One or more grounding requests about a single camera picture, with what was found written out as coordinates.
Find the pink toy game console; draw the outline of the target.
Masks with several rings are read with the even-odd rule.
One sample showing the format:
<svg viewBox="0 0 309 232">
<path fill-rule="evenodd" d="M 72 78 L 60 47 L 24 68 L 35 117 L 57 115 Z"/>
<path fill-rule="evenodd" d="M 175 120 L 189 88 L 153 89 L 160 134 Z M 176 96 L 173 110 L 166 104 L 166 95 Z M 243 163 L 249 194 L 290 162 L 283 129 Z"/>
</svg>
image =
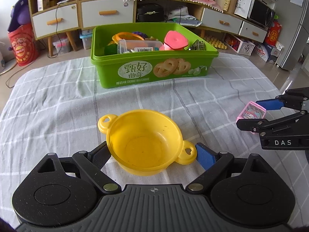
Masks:
<svg viewBox="0 0 309 232">
<path fill-rule="evenodd" d="M 240 112 L 236 119 L 236 123 L 240 119 L 260 119 L 264 118 L 266 114 L 266 109 L 259 104 L 250 101 L 247 103 L 247 105 L 244 107 L 244 109 Z"/>
</svg>

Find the yellow toy pot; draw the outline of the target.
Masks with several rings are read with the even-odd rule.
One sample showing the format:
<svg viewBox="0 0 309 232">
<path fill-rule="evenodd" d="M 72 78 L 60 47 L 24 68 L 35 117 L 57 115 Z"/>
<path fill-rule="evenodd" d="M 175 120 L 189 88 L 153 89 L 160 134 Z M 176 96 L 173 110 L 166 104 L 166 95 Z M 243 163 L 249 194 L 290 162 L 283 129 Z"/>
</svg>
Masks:
<svg viewBox="0 0 309 232">
<path fill-rule="evenodd" d="M 134 175 L 155 175 L 174 162 L 189 165 L 197 157 L 195 146 L 183 139 L 178 125 L 160 112 L 137 109 L 119 116 L 107 114 L 97 127 L 105 134 L 113 158 Z"/>
</svg>

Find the orange plastic cup toy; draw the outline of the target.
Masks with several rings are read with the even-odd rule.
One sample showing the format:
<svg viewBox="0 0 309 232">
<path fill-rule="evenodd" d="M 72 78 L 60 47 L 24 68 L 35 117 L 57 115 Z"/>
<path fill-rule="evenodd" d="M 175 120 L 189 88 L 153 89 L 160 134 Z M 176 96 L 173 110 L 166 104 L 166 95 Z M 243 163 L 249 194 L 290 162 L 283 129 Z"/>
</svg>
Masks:
<svg viewBox="0 0 309 232">
<path fill-rule="evenodd" d="M 131 33 L 131 32 L 119 32 L 112 36 L 111 43 L 118 44 L 120 40 L 142 40 L 144 41 L 144 38 L 137 34 Z"/>
</svg>

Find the purple toy grapes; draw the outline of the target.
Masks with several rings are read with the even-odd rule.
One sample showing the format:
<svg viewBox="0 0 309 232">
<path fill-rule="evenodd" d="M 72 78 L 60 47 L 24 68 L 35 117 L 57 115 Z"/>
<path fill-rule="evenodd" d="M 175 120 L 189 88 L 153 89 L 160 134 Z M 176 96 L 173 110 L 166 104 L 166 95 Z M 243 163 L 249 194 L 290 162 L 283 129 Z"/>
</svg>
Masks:
<svg viewBox="0 0 309 232">
<path fill-rule="evenodd" d="M 133 32 L 133 34 L 139 35 L 140 37 L 142 37 L 143 39 L 148 38 L 148 36 L 142 32 Z"/>
</svg>

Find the white toy box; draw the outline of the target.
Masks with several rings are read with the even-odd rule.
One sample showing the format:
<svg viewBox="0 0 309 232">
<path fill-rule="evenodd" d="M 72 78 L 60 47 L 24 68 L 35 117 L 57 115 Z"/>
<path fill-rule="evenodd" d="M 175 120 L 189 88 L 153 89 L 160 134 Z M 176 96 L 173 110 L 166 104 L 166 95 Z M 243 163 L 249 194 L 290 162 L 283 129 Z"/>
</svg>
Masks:
<svg viewBox="0 0 309 232">
<path fill-rule="evenodd" d="M 238 38 L 231 34 L 226 34 L 224 41 L 228 46 L 230 46 L 240 55 L 251 56 L 255 48 L 255 44 L 253 44 L 251 41 Z"/>
</svg>

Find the yellow egg tray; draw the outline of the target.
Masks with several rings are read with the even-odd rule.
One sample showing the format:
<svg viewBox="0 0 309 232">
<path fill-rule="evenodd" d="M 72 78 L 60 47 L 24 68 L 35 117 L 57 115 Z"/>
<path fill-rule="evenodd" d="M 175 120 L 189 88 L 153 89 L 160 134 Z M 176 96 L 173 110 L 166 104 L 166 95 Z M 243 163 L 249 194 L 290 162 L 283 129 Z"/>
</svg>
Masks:
<svg viewBox="0 0 309 232">
<path fill-rule="evenodd" d="M 213 35 L 205 35 L 203 39 L 216 49 L 226 50 L 227 46 Z"/>
</svg>

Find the green plastic cookie box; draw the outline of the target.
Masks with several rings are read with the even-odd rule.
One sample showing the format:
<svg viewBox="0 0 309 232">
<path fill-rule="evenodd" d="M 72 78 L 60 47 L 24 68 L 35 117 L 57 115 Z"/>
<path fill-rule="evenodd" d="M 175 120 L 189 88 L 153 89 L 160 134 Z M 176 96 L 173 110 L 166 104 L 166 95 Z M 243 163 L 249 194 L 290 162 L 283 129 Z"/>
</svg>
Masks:
<svg viewBox="0 0 309 232">
<path fill-rule="evenodd" d="M 183 50 L 159 50 L 117 53 L 112 36 L 119 32 L 142 32 L 164 42 L 174 30 L 188 39 Z M 122 23 L 97 26 L 93 29 L 91 62 L 95 65 L 101 86 L 105 89 L 171 78 L 205 76 L 218 51 L 206 41 L 206 51 L 188 50 L 196 41 L 204 41 L 185 27 L 175 23 Z"/>
</svg>

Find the silver triangular metal mould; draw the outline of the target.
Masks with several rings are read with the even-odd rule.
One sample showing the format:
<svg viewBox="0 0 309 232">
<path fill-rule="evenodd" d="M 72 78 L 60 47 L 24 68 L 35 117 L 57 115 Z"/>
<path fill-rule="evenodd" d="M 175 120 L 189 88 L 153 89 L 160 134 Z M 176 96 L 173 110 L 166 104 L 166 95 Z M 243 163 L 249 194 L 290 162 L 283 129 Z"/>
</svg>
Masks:
<svg viewBox="0 0 309 232">
<path fill-rule="evenodd" d="M 194 50 L 194 51 L 206 51 L 206 44 L 204 41 L 196 40 L 189 48 L 188 50 Z"/>
</svg>

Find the white microwave oven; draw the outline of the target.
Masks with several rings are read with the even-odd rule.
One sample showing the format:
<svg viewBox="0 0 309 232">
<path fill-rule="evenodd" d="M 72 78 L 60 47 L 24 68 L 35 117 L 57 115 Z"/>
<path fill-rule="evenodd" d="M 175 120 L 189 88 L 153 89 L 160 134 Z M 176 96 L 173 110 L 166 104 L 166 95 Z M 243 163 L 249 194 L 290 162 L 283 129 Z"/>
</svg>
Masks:
<svg viewBox="0 0 309 232">
<path fill-rule="evenodd" d="M 261 27 L 271 27 L 278 0 L 237 0 L 234 14 Z"/>
</svg>

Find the clear plastic jar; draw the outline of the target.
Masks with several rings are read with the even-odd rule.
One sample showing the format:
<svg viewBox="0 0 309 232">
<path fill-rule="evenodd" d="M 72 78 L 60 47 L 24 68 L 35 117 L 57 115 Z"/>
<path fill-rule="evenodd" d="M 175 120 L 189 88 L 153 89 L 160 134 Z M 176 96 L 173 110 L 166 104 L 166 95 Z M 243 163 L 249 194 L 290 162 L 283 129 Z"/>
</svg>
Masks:
<svg viewBox="0 0 309 232">
<path fill-rule="evenodd" d="M 117 53 L 159 51 L 162 46 L 162 42 L 154 40 L 120 40 L 117 45 Z"/>
</svg>

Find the pink flower-shaped toy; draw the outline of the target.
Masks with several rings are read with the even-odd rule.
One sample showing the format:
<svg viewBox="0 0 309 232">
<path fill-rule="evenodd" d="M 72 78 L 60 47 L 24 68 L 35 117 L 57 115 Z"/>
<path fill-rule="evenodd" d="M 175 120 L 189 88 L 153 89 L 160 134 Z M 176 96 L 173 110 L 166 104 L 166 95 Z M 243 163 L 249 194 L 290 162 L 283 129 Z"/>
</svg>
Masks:
<svg viewBox="0 0 309 232">
<path fill-rule="evenodd" d="M 167 32 L 163 45 L 159 50 L 183 50 L 188 46 L 188 39 L 178 31 L 170 30 Z"/>
</svg>

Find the clear storage bin blue lid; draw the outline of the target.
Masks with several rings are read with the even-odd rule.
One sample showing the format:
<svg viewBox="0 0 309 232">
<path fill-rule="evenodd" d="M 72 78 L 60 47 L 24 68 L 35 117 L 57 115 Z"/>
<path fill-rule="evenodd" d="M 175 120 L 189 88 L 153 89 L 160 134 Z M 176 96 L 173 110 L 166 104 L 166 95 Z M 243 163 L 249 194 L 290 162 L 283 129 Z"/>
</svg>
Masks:
<svg viewBox="0 0 309 232">
<path fill-rule="evenodd" d="M 84 48 L 85 50 L 91 48 L 91 44 L 92 44 L 92 34 L 93 34 L 93 30 L 92 30 L 92 29 L 81 30 L 81 31 L 80 31 L 80 39 L 81 39 L 81 41 L 82 41 L 83 48 Z"/>
</svg>

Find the red printed bag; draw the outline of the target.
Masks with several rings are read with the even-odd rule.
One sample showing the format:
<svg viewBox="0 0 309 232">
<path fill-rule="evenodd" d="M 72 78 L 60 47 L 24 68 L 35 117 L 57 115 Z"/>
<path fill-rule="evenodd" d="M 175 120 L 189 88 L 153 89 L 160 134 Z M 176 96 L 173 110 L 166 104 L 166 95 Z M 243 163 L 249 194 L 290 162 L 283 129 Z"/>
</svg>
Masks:
<svg viewBox="0 0 309 232">
<path fill-rule="evenodd" d="M 9 32 L 8 37 L 20 67 L 30 64 L 39 57 L 39 47 L 31 23 L 21 25 L 13 32 Z"/>
</svg>

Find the black handbag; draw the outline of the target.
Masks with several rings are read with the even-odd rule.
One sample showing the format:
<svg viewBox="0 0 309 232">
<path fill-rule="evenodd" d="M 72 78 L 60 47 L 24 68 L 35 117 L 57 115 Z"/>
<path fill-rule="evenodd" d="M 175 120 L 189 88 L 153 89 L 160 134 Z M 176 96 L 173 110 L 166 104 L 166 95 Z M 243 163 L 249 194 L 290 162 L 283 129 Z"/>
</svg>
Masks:
<svg viewBox="0 0 309 232">
<path fill-rule="evenodd" d="M 146 3 L 137 6 L 136 22 L 162 22 L 165 20 L 164 8 L 156 3 Z"/>
</svg>

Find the wooden TV cabinet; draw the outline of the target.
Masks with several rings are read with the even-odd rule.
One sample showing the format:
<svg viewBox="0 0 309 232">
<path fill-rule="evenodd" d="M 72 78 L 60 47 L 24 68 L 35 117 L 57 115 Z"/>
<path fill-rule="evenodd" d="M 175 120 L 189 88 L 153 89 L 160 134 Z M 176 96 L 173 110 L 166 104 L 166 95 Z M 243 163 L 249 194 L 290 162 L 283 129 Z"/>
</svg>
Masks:
<svg viewBox="0 0 309 232">
<path fill-rule="evenodd" d="M 135 23 L 137 6 L 161 2 L 166 6 L 183 3 L 190 15 L 202 22 L 198 28 L 205 31 L 226 32 L 262 43 L 267 30 L 226 11 L 223 13 L 200 4 L 180 0 L 72 0 L 39 11 L 37 0 L 28 0 L 35 38 L 51 39 L 60 33 L 93 29 L 100 25 Z"/>
</svg>

